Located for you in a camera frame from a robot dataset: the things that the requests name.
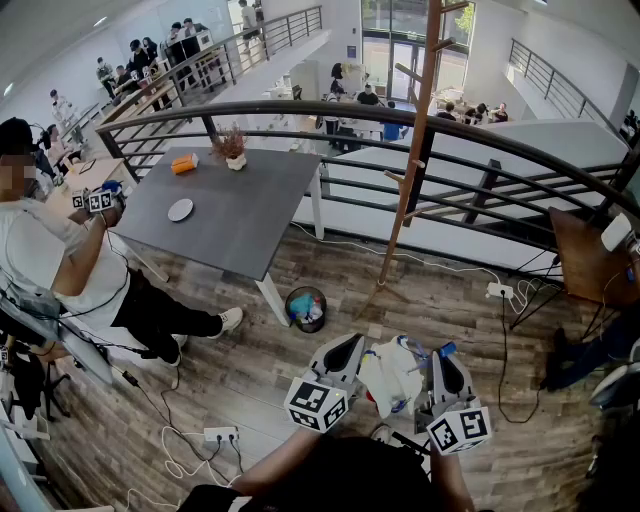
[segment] white sneaker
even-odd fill
[[[207,336],[210,340],[216,340],[226,331],[233,331],[236,327],[240,325],[242,322],[242,309],[240,308],[231,308],[224,313],[220,313],[220,318],[222,318],[222,330],[216,334],[215,336]]]

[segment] power strip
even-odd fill
[[[504,284],[489,283],[487,286],[487,298],[500,297],[502,298],[502,292],[504,292],[505,299],[513,299],[513,288]]]
[[[220,436],[220,442],[229,442],[230,440],[238,441],[240,434],[237,427],[218,427],[218,428],[205,428],[204,439],[205,441],[218,442],[218,436]]]

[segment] white plate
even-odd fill
[[[193,201],[191,199],[180,199],[169,208],[169,220],[179,222],[186,219],[191,210],[193,210]]]

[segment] white cloth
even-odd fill
[[[51,105],[51,114],[53,115],[53,118],[63,128],[68,126],[70,120],[74,117],[75,112],[75,107],[67,101],[67,98],[61,95],[58,95],[58,101],[55,105]]]
[[[0,204],[0,267],[5,277],[8,274],[13,284],[27,292],[50,290],[62,259],[73,254],[86,237],[84,226],[53,214],[42,203],[25,199]],[[79,318],[92,329],[102,329],[113,323],[128,289],[124,258],[103,241],[82,293],[77,297],[54,295],[72,314],[100,306]]]
[[[258,22],[256,21],[256,10],[250,5],[245,5],[242,8],[242,21],[244,23],[245,30],[258,26]]]

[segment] gray table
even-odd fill
[[[178,175],[171,162],[195,153],[197,169]],[[221,270],[254,279],[284,325],[284,311],[268,270],[287,226],[307,189],[311,192],[316,236],[320,219],[317,155],[247,149],[247,165],[232,171],[210,148],[171,148],[127,200],[114,232]],[[188,198],[191,214],[181,222],[167,216],[171,205]]]

